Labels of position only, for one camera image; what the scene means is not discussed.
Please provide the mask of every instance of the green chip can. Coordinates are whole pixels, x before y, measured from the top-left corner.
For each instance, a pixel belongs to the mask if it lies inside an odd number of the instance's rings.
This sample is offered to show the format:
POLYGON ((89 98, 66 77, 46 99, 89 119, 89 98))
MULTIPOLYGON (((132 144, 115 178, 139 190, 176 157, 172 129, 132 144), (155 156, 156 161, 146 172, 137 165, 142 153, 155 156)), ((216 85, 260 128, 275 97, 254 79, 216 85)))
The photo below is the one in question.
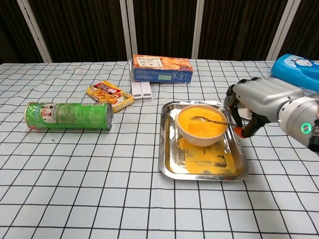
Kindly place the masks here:
POLYGON ((24 121, 29 128, 106 128, 113 124, 110 103, 55 104, 29 103, 24 111, 24 121))

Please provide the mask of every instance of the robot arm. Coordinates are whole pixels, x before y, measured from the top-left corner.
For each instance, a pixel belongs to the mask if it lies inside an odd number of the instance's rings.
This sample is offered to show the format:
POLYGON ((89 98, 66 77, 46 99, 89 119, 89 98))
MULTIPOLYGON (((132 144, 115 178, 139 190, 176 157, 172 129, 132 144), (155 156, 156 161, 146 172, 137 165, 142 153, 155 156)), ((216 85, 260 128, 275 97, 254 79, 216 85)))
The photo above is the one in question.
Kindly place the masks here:
POLYGON ((317 98, 304 97, 304 91, 277 78, 240 80, 229 87, 226 104, 238 127, 240 137, 251 137, 266 123, 278 122, 280 128, 310 150, 319 151, 319 104, 317 98), (252 112, 242 128, 237 105, 252 112))

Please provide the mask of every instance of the blue plastic container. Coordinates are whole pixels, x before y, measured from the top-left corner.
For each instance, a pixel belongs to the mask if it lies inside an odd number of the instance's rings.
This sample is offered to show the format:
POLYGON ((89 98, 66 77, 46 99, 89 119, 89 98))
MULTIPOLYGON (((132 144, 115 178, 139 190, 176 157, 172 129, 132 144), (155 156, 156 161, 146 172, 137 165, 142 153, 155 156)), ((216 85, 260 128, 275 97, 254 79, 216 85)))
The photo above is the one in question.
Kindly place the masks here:
POLYGON ((271 74, 290 84, 319 92, 319 63, 285 54, 275 62, 271 74))

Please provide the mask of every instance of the spoon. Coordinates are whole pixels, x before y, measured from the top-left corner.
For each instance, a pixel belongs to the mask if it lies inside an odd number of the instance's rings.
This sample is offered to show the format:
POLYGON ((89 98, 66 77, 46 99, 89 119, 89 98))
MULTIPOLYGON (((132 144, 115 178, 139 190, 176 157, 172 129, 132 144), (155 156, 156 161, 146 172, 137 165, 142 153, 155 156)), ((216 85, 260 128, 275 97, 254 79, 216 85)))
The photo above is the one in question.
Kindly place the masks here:
POLYGON ((212 122, 212 123, 218 123, 218 124, 223 124, 223 125, 237 126, 237 124, 235 124, 235 123, 210 120, 210 119, 208 119, 206 117, 203 117, 203 116, 194 116, 194 117, 192 117, 190 119, 191 120, 195 120, 195 121, 212 122))

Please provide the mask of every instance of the dark curtain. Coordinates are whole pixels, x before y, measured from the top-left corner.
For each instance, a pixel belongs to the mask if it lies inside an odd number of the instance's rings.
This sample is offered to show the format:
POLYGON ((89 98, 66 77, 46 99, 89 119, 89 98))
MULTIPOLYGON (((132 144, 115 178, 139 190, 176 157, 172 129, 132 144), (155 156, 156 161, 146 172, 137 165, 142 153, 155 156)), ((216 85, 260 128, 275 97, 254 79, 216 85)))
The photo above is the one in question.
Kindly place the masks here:
POLYGON ((29 0, 53 62, 123 61, 119 0, 29 0))
POLYGON ((302 0, 278 57, 291 53, 319 60, 319 0, 302 0))
POLYGON ((196 0, 134 0, 138 53, 190 58, 196 0))
POLYGON ((207 0, 198 58, 266 60, 287 0, 207 0))
POLYGON ((16 0, 0 0, 0 64, 43 62, 16 0))

